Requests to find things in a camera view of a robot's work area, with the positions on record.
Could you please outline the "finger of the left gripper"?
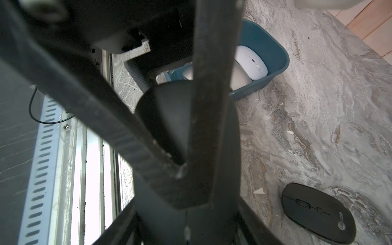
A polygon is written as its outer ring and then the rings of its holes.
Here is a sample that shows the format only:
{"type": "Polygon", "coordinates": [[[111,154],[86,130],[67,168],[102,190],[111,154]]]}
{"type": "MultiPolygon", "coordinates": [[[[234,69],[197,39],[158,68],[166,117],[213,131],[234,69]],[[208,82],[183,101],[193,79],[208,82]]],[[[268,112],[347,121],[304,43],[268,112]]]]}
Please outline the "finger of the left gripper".
{"type": "Polygon", "coordinates": [[[147,186],[169,206],[186,209],[210,203],[229,103],[229,82],[242,26],[244,1],[194,1],[194,81],[187,161],[170,160],[119,99],[100,80],[32,83],[109,142],[147,186]]]}

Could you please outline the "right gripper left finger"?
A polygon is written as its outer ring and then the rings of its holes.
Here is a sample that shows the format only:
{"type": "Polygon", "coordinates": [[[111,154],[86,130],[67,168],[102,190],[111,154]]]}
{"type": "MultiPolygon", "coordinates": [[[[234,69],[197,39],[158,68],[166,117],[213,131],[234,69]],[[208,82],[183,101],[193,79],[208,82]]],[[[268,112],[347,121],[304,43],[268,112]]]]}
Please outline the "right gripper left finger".
{"type": "Polygon", "coordinates": [[[135,227],[136,209],[132,199],[93,245],[125,245],[135,227]]]}

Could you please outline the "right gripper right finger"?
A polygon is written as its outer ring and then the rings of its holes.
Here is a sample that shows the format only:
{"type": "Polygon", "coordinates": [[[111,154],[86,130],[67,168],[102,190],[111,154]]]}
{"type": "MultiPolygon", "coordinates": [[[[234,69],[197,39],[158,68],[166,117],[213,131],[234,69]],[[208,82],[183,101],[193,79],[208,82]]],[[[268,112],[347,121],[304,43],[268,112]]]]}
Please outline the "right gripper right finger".
{"type": "Polygon", "coordinates": [[[238,205],[238,224],[249,245],[283,245],[242,197],[238,205]]]}

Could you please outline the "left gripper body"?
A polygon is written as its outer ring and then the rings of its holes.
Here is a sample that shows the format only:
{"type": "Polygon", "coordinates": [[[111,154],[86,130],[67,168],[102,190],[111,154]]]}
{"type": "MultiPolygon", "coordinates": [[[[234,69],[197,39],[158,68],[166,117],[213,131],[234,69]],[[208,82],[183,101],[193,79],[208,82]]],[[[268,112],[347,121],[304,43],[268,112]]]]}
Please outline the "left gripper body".
{"type": "Polygon", "coordinates": [[[194,1],[1,1],[1,66],[31,83],[100,80],[89,49],[148,41],[165,64],[193,54],[194,1]]]}

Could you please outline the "teal storage box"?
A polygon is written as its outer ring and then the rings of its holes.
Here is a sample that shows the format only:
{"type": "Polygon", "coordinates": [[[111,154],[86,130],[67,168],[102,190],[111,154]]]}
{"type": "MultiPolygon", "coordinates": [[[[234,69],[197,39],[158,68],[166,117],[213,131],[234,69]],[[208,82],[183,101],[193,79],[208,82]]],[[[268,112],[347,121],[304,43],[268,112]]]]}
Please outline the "teal storage box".
{"type": "Polygon", "coordinates": [[[243,20],[240,45],[254,51],[264,62],[267,75],[229,93],[237,101],[264,89],[277,75],[282,74],[290,64],[286,49],[260,25],[243,20]]]}

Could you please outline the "white computer mouse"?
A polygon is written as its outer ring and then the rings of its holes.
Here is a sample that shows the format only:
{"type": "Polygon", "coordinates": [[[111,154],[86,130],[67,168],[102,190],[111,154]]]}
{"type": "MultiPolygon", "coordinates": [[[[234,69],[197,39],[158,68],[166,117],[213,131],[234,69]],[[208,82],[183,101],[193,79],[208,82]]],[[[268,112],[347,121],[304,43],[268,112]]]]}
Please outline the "white computer mouse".
{"type": "Polygon", "coordinates": [[[237,46],[234,59],[253,81],[268,75],[268,69],[262,59],[246,46],[237,46]]]}

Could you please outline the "black mouse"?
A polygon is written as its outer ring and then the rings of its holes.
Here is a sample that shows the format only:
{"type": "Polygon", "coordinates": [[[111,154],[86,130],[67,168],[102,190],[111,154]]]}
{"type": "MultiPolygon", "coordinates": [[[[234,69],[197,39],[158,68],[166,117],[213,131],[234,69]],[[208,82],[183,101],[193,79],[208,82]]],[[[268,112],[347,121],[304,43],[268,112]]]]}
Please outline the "black mouse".
{"type": "Polygon", "coordinates": [[[289,219],[324,241],[336,245],[354,242],[355,219],[336,198],[302,184],[290,183],[284,188],[281,201],[289,219]]]}
{"type": "MultiPolygon", "coordinates": [[[[189,81],[168,82],[146,92],[135,113],[174,161],[184,162],[190,125],[189,81]]],[[[134,205],[146,245],[230,245],[235,241],[241,185],[238,116],[229,102],[217,188],[211,206],[176,210],[134,176],[134,205]]]]}

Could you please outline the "silver mouse front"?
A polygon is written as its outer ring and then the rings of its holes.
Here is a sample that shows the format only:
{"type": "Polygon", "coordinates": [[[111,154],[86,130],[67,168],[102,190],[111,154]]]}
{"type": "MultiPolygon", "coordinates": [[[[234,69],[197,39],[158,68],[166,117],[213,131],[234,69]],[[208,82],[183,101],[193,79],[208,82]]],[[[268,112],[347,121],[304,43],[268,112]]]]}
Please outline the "silver mouse front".
{"type": "MultiPolygon", "coordinates": [[[[182,73],[182,77],[186,80],[193,80],[193,66],[188,66],[182,73]]],[[[230,80],[230,90],[235,91],[251,84],[252,80],[246,74],[244,69],[235,61],[232,67],[232,75],[230,80]]]]}

